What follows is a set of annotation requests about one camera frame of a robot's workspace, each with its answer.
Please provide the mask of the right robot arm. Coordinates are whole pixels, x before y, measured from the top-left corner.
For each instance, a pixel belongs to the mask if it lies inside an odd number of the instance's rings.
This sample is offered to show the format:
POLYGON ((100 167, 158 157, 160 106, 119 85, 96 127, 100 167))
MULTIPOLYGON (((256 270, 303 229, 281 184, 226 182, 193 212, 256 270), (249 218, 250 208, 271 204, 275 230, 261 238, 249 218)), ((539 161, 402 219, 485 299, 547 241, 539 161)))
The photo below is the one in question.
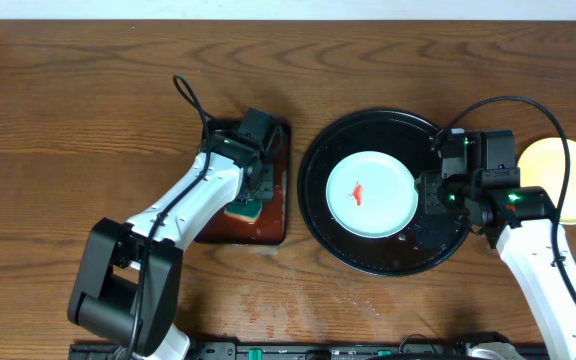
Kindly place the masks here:
POLYGON ((576 359, 576 263, 556 208, 518 168, 478 168, 415 182, 426 214, 450 214, 486 237, 517 280, 552 359, 576 359))

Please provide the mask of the light green plate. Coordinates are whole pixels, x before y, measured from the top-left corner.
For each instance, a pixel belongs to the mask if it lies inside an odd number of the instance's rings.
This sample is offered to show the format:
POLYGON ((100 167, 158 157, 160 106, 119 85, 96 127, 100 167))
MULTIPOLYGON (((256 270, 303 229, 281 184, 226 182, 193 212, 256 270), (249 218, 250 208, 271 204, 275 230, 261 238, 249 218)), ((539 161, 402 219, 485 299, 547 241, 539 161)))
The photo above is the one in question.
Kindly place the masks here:
POLYGON ((413 219, 418 193, 408 168, 377 151, 349 155, 334 166, 325 187, 326 204, 342 228, 364 238, 403 230, 413 219))

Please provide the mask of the yellow plate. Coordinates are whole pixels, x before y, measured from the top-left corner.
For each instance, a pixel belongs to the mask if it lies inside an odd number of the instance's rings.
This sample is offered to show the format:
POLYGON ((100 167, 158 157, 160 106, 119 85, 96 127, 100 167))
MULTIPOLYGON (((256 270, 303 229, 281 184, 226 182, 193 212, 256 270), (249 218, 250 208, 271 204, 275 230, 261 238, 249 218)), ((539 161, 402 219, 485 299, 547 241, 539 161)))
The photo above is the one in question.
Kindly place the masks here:
MULTIPOLYGON (((560 222, 576 225, 576 142, 568 140, 570 176, 560 222)), ((557 204, 564 176, 564 150, 559 138, 545 138, 528 146, 519 157, 521 186, 542 187, 557 204)))

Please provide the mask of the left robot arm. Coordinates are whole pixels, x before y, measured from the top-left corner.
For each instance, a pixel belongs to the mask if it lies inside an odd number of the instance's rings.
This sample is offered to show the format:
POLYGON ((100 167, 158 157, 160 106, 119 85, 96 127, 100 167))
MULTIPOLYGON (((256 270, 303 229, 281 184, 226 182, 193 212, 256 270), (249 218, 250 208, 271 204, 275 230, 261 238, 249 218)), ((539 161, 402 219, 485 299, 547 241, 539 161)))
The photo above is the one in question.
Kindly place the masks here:
POLYGON ((124 348, 128 359, 183 359, 190 338, 174 324, 182 260, 213 216, 258 193, 273 175, 270 142, 207 137, 189 171, 158 201, 89 232, 69 301, 70 322, 124 348))

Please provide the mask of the green scrub sponge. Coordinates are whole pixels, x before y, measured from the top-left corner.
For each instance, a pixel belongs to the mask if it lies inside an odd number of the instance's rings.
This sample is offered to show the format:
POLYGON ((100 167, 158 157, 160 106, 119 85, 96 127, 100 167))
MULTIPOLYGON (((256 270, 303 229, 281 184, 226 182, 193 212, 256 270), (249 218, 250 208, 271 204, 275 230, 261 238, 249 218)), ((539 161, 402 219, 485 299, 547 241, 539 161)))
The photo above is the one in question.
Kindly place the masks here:
POLYGON ((245 223, 255 223, 263 209, 263 203, 260 201, 233 201, 225 207, 224 214, 227 217, 245 223))

